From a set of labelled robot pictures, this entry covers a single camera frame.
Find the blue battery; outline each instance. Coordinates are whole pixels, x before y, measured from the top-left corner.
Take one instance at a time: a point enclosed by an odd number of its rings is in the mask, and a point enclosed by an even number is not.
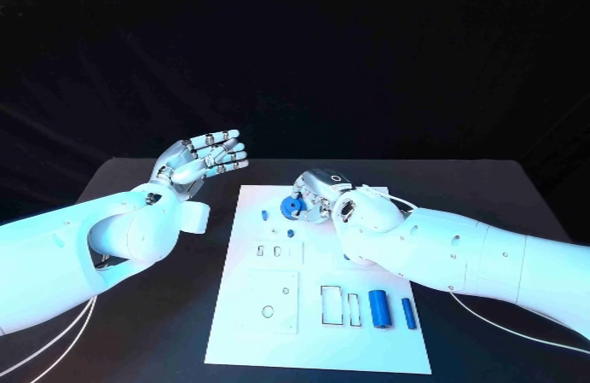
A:
[[[391,326],[389,306],[386,305],[385,291],[369,292],[372,326],[385,329]]]
[[[402,313],[405,315],[405,323],[408,329],[415,329],[414,313],[411,311],[411,302],[407,298],[402,299]]]

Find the small blue part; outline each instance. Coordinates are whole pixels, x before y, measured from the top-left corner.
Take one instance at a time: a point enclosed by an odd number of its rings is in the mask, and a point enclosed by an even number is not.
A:
[[[293,218],[291,216],[293,211],[304,211],[304,202],[300,198],[295,199],[288,196],[280,203],[280,212],[285,219],[295,221],[297,218]]]
[[[405,315],[405,323],[408,329],[415,329],[414,313],[411,311],[411,302],[407,298],[402,299],[402,313]]]
[[[391,326],[389,307],[386,305],[386,294],[382,290],[369,292],[372,326],[385,329]]]

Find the wire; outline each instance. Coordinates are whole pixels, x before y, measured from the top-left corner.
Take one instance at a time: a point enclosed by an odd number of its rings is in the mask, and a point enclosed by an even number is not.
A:
[[[373,191],[375,193],[381,194],[383,197],[391,198],[395,201],[402,202],[407,206],[411,207],[412,210],[417,210],[418,207],[415,207],[415,205],[412,205],[412,203],[409,203],[407,200],[402,200],[401,198],[394,197],[392,195],[382,193],[381,191],[375,190],[372,187],[369,187],[368,185],[362,185],[362,187],[366,187],[371,191]]]
[[[70,345],[68,346],[68,349],[65,350],[63,354],[57,357],[57,360],[53,362],[53,364],[46,368],[46,371],[34,378],[34,380],[30,383],[36,383],[36,381],[49,373],[49,370],[52,370],[52,368],[55,367],[55,365],[60,362],[60,360],[65,358],[65,355],[68,354],[68,352],[70,351],[70,348],[73,347],[73,345],[78,342],[79,336],[82,335],[83,329],[86,328],[88,325],[88,321],[89,321],[89,317],[92,316],[92,309],[95,308],[95,297],[88,301],[92,302],[92,305],[89,306],[89,312],[88,312],[88,316],[86,316],[86,320],[83,321],[83,325],[82,328],[79,329],[78,335],[73,339],[73,341],[70,342]]]
[[[534,340],[535,342],[539,343],[545,343],[546,345],[551,346],[557,346],[557,347],[562,347],[564,349],[570,349],[571,351],[581,351],[581,353],[585,353],[587,355],[590,355],[590,351],[585,351],[584,349],[580,349],[578,347],[574,346],[567,346],[562,345],[561,343],[554,343],[554,342],[548,342],[546,340],[534,338],[531,336],[526,336],[525,334],[519,334],[518,332],[515,332],[513,330],[509,330],[508,328],[505,328],[503,326],[497,325],[496,323],[493,323],[492,321],[487,321],[487,319],[484,319],[459,300],[459,298],[454,296],[454,293],[450,292],[448,294],[451,294],[451,296],[454,297],[454,300],[459,302],[459,305],[461,305],[461,307],[471,313],[471,315],[474,315],[482,321],[486,321],[490,325],[495,325],[500,330],[505,330],[506,332],[510,332],[512,334],[515,334],[516,336],[519,336],[521,338]]]
[[[4,370],[0,373],[0,377],[7,375],[16,368],[19,368],[29,360],[32,360],[37,355],[46,350],[46,348],[62,338],[62,336],[69,332],[69,330],[73,328],[76,323],[79,322],[81,317],[88,311],[89,306],[92,305],[92,302],[95,301],[95,297],[86,302],[86,306],[82,309],[82,312],[79,313],[78,317],[73,319],[73,322],[70,325],[63,329],[63,331],[55,336],[53,340],[26,358],[23,359],[19,363],[16,363],[7,370]]]

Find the robotic hand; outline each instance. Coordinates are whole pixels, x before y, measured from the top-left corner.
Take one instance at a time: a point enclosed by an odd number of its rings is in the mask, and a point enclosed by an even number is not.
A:
[[[345,257],[356,264],[379,264],[440,291],[510,302],[590,339],[590,247],[418,208],[355,187],[330,170],[303,173],[281,212],[311,223],[332,218]]]
[[[206,177],[246,167],[238,135],[177,141],[148,183],[0,227],[0,335],[50,319],[148,268],[169,255],[180,230],[205,232],[209,207],[187,200]],[[109,256],[96,266],[88,247]]]

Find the white mat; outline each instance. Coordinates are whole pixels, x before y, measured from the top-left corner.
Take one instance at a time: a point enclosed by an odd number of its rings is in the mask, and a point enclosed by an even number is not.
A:
[[[430,374],[415,306],[418,329],[407,328],[402,314],[401,299],[409,298],[412,302],[409,282],[379,266],[366,269],[343,259],[332,223],[316,225],[288,221],[281,216],[278,205],[290,191],[288,186],[241,187],[205,363]],[[270,214],[265,222],[261,210]],[[288,229],[294,231],[293,238],[287,238]],[[281,241],[283,246],[278,257],[274,257],[274,241]],[[297,242],[283,241],[298,241],[298,245],[303,242],[303,259],[297,247],[293,254],[287,254],[288,245]],[[257,260],[261,258],[257,256],[258,243],[265,246],[264,257],[272,254],[264,262]],[[267,284],[277,283],[280,287],[272,296],[268,291],[251,295],[248,279],[265,276],[261,270],[270,272]],[[284,282],[291,282],[287,294],[280,293],[281,277]],[[321,325],[321,285],[342,288],[343,326]],[[394,321],[388,329],[372,327],[372,289],[386,291]],[[360,328],[349,326],[347,293],[359,295]],[[275,305],[268,318],[274,323],[265,323],[261,315],[265,305],[261,296],[267,294]],[[298,300],[298,305],[293,305],[293,299]],[[281,315],[285,310],[290,316]]]

